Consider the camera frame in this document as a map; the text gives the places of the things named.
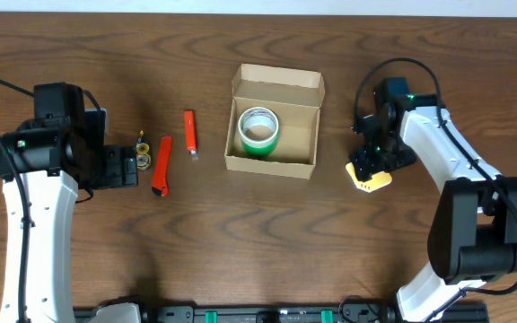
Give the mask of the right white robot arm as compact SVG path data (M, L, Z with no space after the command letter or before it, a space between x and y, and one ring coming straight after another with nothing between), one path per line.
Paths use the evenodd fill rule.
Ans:
M428 234L428 261L375 311L379 322L467 322L478 319L457 302L484 285L517 273L517 177L485 162L451 122L435 94L414 94L403 77L373 89L376 112L355 119L364 145L346 170L373 192L391 173L422 162L440 191Z

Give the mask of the green tape roll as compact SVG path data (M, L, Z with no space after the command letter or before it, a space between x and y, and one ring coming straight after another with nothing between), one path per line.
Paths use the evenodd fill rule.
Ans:
M264 107L245 110L238 120L237 129L247 154L265 157L276 149L280 124L272 110Z

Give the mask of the orange utility knife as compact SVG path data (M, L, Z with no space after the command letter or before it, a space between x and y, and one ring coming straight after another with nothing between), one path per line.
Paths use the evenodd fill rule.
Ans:
M163 136L159 145L159 152L155 164L152 191L157 196L168 196L169 185L167 181L167 171L171 157L172 137L170 135Z

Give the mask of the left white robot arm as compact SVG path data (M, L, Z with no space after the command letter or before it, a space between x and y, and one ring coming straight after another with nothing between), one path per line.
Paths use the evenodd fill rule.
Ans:
M68 83L33 90L34 117L2 136L7 212L1 322L73 322L71 232L80 191L134 187L134 146L106 144L107 111Z

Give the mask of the yellow sticky note pad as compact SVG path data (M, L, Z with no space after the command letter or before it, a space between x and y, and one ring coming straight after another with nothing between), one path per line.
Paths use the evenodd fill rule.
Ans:
M361 181L355 175L355 167L349 162L345 166L346 172L353 181L355 187L366 193L372 193L380 188L388 186L392 181L392 176L389 173L381 171L371 176L369 180Z

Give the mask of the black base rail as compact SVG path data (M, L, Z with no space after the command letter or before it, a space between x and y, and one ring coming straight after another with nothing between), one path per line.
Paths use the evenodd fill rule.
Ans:
M139 302L138 322L158 323L346 323L346 322L408 322L396 313L394 306L381 301L354 298L339 305L291 307L191 307L166 306L149 308ZM83 308L74 310L75 322L91 322L100 310ZM446 310L440 319L429 322L488 323L487 306L482 302L458 302Z

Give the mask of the cardboard box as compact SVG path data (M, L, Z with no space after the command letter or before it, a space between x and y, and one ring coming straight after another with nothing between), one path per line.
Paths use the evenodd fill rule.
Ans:
M309 179L317 161L325 83L320 72L242 64L232 79L232 108L224 159L228 170ZM272 110L280 135L265 157L247 154L237 124L253 107Z

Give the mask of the orange lighter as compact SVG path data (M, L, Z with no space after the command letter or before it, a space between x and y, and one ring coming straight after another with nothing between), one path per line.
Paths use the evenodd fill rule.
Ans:
M183 114L183 117L187 150L191 155L197 155L197 137L194 111L186 110Z

